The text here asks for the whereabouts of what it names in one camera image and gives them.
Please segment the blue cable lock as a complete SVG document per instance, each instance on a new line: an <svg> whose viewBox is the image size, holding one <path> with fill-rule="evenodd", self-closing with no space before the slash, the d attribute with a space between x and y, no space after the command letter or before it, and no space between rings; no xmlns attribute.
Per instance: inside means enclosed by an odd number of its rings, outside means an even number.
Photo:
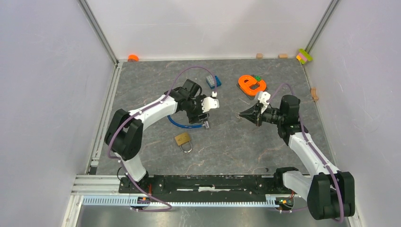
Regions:
<svg viewBox="0 0 401 227"><path fill-rule="evenodd" d="M185 129L197 129L197 128L209 129L210 128L208 121L204 121L203 123L200 123L200 124L184 125L184 124L180 124L180 123L177 123L176 121L174 121L170 115L168 115L167 118L170 121L170 123L172 123L173 125L175 125L179 128L185 128Z"/></svg>

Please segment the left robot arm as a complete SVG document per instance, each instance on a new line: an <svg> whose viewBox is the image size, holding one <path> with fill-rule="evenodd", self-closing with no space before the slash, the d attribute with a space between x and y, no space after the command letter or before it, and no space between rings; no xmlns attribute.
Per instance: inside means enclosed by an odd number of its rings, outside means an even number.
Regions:
<svg viewBox="0 0 401 227"><path fill-rule="evenodd" d="M181 87L166 91L148 105L131 111L119 109L114 113L104 142L130 176L132 189L141 193L148 188L147 171L139 157L144 130L180 111L186 112L190 124L206 120L209 114L202 106L205 98L201 86L187 79Z"/></svg>

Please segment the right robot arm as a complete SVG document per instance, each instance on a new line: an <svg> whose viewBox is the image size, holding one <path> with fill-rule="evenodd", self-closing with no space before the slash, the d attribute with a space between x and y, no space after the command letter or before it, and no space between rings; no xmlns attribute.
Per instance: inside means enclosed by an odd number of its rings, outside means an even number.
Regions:
<svg viewBox="0 0 401 227"><path fill-rule="evenodd" d="M267 122L275 124L278 135L295 152L306 167L309 177L294 168L276 171L273 187L279 193L289 189L301 196L316 220L335 219L342 221L355 214L355 180L350 172L339 170L317 148L307 128L303 125L299 109L300 100L293 95L284 95L279 108L272 108L270 95L260 92L256 104L241 112L242 118L256 126Z"/></svg>

